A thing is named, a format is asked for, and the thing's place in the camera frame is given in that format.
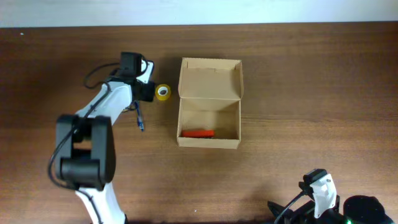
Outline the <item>brown cardboard box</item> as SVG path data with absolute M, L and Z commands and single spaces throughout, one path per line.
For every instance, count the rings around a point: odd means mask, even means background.
M 182 59 L 177 144 L 180 147 L 237 149 L 241 142 L 241 60 Z M 214 130 L 213 138 L 183 138 L 183 130 Z

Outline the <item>red stapler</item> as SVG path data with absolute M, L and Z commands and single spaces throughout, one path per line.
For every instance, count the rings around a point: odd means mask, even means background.
M 213 138 L 215 136 L 214 130 L 183 130 L 181 133 L 183 138 Z

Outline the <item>yellow black correction tape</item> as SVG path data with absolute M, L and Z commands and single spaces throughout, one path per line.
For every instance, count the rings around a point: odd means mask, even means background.
M 129 105 L 128 107 L 124 108 L 124 109 L 122 110 L 122 112 L 123 112 L 123 113 L 126 113 L 126 112 L 128 112 L 128 111 L 134 111 L 134 110 L 136 110 L 136 107 L 135 107 L 134 105 Z

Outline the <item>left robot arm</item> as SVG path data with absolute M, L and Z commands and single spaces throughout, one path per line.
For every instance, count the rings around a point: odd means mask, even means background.
M 118 62 L 100 65 L 84 77 L 84 87 L 99 88 L 97 95 L 76 113 L 57 119 L 47 175 L 54 185 L 80 198 L 92 223 L 128 222 L 113 187 L 113 124 L 120 114 L 139 111 L 140 101 L 153 101 L 154 67 L 140 53 L 121 52 Z

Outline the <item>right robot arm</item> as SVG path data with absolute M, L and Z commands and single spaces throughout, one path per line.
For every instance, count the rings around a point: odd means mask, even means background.
M 300 192 L 287 205 L 268 201 L 274 216 L 272 223 L 306 224 L 391 224 L 385 208 L 376 197 L 354 195 L 343 203 L 331 174 L 325 169 L 314 169 L 298 183 Z

